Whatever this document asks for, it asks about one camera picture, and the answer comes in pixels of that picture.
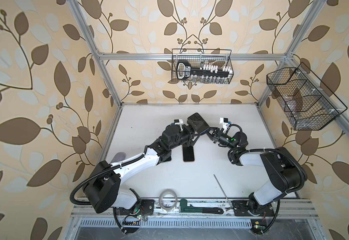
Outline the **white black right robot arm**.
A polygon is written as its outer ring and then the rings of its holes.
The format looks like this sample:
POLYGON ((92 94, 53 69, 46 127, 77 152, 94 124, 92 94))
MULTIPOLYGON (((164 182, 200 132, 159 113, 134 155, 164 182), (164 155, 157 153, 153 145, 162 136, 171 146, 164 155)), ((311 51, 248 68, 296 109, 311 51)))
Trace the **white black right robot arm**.
POLYGON ((274 224, 280 209, 280 200, 290 193, 299 191, 307 181, 307 173, 298 161, 284 147, 276 149, 247 149, 248 141, 242 128, 236 124, 230 124, 221 129, 209 128, 202 132, 219 147, 228 148, 227 157, 231 164, 237 166, 263 167, 267 173, 268 181, 258 190, 248 196, 245 207, 252 216, 264 214, 267 207, 277 203, 274 216, 265 227, 255 224, 252 232, 263 235, 274 224))

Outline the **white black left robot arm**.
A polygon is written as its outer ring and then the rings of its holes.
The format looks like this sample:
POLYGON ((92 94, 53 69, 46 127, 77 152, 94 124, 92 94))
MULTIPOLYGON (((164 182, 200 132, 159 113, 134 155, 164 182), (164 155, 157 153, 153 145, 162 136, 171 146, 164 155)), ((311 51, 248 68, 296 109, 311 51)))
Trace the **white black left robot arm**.
POLYGON ((116 214, 117 209, 122 208, 129 217, 140 219, 144 214, 141 197, 132 188, 121 189, 121 185, 147 168, 170 161, 172 149, 182 145, 192 147, 208 129, 201 122, 171 124, 152 144, 145 146, 142 153, 111 164, 99 162, 91 175, 72 190, 71 203, 92 206, 98 214, 109 208, 116 214))

